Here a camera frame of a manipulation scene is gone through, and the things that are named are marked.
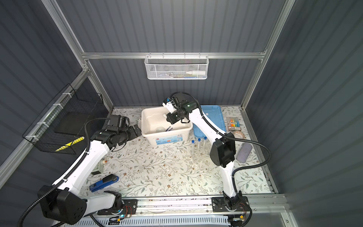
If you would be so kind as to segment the white plastic storage box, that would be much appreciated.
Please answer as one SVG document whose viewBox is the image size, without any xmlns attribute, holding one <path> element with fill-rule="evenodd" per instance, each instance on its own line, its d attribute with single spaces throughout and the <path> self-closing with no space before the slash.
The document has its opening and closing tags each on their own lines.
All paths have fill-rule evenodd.
<svg viewBox="0 0 363 227">
<path fill-rule="evenodd" d="M 152 147 L 165 145 L 175 142 L 187 141 L 191 130 L 193 129 L 192 123 L 183 124 L 177 122 L 170 124 L 163 114 L 169 113 L 165 107 L 146 108 L 141 112 L 141 119 L 139 127 L 142 136 L 147 139 Z M 165 132 L 156 133 L 157 127 L 164 127 Z"/>
</svg>

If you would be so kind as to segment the blue plastic box lid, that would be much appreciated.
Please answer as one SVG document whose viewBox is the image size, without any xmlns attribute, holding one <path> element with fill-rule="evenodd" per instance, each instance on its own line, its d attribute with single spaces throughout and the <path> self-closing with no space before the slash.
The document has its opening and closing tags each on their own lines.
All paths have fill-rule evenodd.
<svg viewBox="0 0 363 227">
<path fill-rule="evenodd" d="M 217 105 L 201 105 L 203 113 L 221 130 L 226 131 L 222 109 Z M 196 138 L 204 139 L 206 135 L 194 124 L 193 132 Z"/>
</svg>

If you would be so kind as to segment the white ceramic mortar bowl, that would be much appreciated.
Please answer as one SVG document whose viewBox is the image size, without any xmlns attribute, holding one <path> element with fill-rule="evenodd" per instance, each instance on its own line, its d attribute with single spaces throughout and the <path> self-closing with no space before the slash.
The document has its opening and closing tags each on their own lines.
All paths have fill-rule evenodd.
<svg viewBox="0 0 363 227">
<path fill-rule="evenodd" d="M 157 127 L 156 128 L 156 133 L 161 133 L 161 132 L 165 132 L 165 128 L 164 127 Z"/>
</svg>

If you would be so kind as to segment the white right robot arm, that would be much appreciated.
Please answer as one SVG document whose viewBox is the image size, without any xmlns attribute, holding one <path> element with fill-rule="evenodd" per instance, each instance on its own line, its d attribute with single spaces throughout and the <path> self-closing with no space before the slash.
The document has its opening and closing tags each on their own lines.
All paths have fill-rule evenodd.
<svg viewBox="0 0 363 227">
<path fill-rule="evenodd" d="M 234 136 L 216 126 L 206 116 L 195 98 L 192 97 L 189 101 L 183 96 L 189 96 L 189 94 L 175 92 L 163 100 L 163 106 L 169 111 L 166 120 L 170 124 L 175 124 L 186 119 L 188 123 L 196 125 L 207 136 L 211 143 L 209 156 L 221 172 L 224 204 L 228 210 L 235 210 L 239 206 L 239 197 L 232 177 L 236 154 Z"/>
</svg>

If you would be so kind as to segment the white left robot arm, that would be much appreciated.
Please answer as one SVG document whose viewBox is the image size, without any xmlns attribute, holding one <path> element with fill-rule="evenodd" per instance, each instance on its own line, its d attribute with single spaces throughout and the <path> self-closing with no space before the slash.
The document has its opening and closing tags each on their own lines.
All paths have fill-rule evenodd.
<svg viewBox="0 0 363 227">
<path fill-rule="evenodd" d="M 82 185 L 101 159 L 116 146 L 125 145 L 141 136 L 138 125 L 130 125 L 129 118 L 111 115 L 95 118 L 84 125 L 86 148 L 71 167 L 51 186 L 43 186 L 38 201 L 43 216 L 61 224 L 76 224 L 85 216 L 100 210 L 122 213 L 125 205 L 122 195 L 105 191 L 101 195 L 82 199 Z"/>
</svg>

